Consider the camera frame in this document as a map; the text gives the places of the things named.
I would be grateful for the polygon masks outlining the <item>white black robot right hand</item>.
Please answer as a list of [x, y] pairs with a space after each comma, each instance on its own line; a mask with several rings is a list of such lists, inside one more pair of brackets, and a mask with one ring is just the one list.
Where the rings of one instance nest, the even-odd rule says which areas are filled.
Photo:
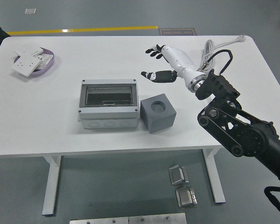
[[141, 75], [155, 83], [172, 83], [177, 77], [184, 79], [185, 85], [191, 92], [196, 92], [204, 83], [207, 75], [198, 71], [193, 61], [180, 49], [175, 49], [167, 45], [155, 45], [146, 50], [147, 54], [156, 59], [164, 58], [173, 70], [157, 72], [141, 72]]

